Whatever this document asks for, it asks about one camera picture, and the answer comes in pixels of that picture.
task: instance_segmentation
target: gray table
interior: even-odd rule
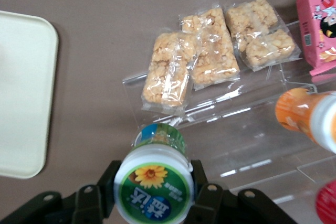
[[[122,79],[147,70],[159,28],[177,29],[181,13],[243,1],[250,0],[0,0],[1,10],[50,21],[60,39],[46,165],[31,179],[0,177],[0,219],[42,191],[68,196],[95,183],[123,159],[138,125]],[[270,2],[287,23],[297,20],[295,0]],[[124,221],[114,209],[105,223]]]

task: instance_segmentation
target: bottle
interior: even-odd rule
[[[336,91],[291,89],[278,99],[275,113],[283,127],[303,132],[316,144],[336,153]]]
[[[114,179],[114,201],[128,223],[180,223],[194,201],[193,168],[180,132],[145,127]]]

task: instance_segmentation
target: rice cracker bar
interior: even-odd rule
[[[200,42],[195,34],[164,33],[155,41],[149,73],[142,92],[150,103],[184,103],[188,70],[196,60]]]
[[[252,67],[259,67],[289,57],[294,49],[293,39],[279,29],[251,41],[246,47],[246,59]]]
[[[238,50],[260,34],[268,34],[271,26],[278,22],[277,15],[266,0],[255,0],[230,8],[225,14],[231,36],[236,39]]]
[[[202,51],[193,71],[196,85],[220,83],[237,76],[239,67],[221,8],[184,17],[181,25],[182,31],[201,32]]]

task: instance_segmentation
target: white bottle cap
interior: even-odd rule
[[[336,125],[333,120],[336,116],[336,93],[332,93],[323,98],[314,108],[310,128],[314,139],[323,148],[336,153],[336,139],[332,132],[335,131]]]

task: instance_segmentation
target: packaged snack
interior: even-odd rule
[[[297,60],[300,52],[289,31],[279,29],[272,34],[256,37],[241,56],[247,66],[257,71],[266,66]]]
[[[336,67],[335,0],[297,0],[301,39],[312,76]]]
[[[242,61],[253,71],[300,59],[300,49],[267,0],[227,8],[225,19]]]
[[[192,88],[190,71],[201,48],[196,33],[163,33],[155,41],[142,92],[143,109],[181,115]]]
[[[202,51],[193,71],[195,90],[239,79],[239,66],[220,7],[183,17],[181,27],[184,32],[201,32]]]
[[[278,24],[278,16],[266,0],[255,0],[229,7],[225,20],[239,52],[260,34],[268,34],[269,28]]]

